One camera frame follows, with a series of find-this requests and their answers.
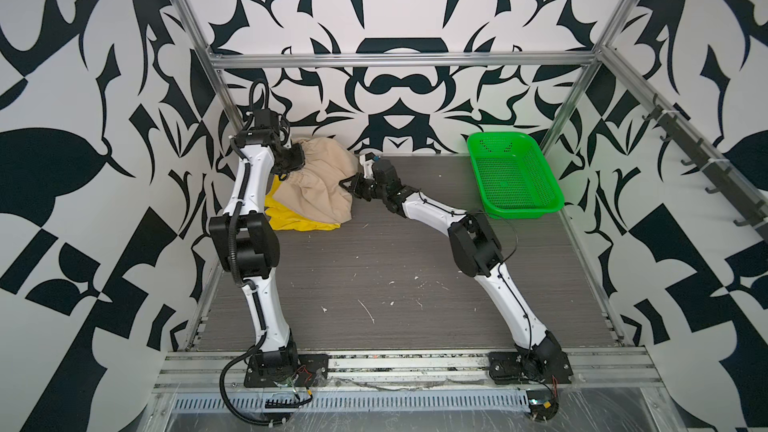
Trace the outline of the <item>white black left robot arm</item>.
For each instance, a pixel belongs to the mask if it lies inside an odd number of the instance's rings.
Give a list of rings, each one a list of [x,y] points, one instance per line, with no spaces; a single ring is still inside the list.
[[[290,144],[287,123],[266,108],[250,113],[230,145],[237,157],[236,178],[227,205],[209,220],[209,233],[223,269],[244,294],[256,335],[246,352],[245,386],[283,385],[300,363],[277,290],[280,244],[266,214],[266,196],[272,178],[300,168],[304,155]]]

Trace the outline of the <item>green plastic basket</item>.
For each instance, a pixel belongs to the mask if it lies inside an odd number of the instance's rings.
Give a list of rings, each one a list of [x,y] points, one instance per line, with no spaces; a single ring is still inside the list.
[[[564,196],[537,142],[519,132],[480,132],[467,148],[485,210],[503,219],[556,213]]]

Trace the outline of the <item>yellow shorts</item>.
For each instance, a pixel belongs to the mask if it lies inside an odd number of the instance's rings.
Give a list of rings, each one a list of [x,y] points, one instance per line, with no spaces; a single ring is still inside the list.
[[[273,177],[273,183],[265,197],[265,213],[269,217],[269,224],[275,231],[332,231],[339,229],[339,223],[323,223],[307,219],[287,206],[278,202],[274,195],[278,191],[281,181],[277,176]]]

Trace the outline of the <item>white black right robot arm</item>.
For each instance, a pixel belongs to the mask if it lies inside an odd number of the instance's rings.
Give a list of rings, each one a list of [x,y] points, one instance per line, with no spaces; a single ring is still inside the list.
[[[339,186],[365,201],[378,199],[387,210],[418,221],[447,236],[460,272],[488,294],[514,341],[513,352],[488,354],[488,373],[498,385],[533,382],[556,387],[572,381],[573,368],[554,334],[538,319],[519,291],[486,214],[435,201],[404,184],[387,160],[374,154],[361,159],[363,170]]]

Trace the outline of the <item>beige shorts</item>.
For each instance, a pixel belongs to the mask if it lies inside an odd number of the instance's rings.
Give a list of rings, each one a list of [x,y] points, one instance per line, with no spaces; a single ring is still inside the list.
[[[352,218],[353,197],[340,182],[359,171],[359,159],[332,138],[294,143],[305,156],[303,167],[290,172],[274,192],[274,199],[314,222],[343,224]]]

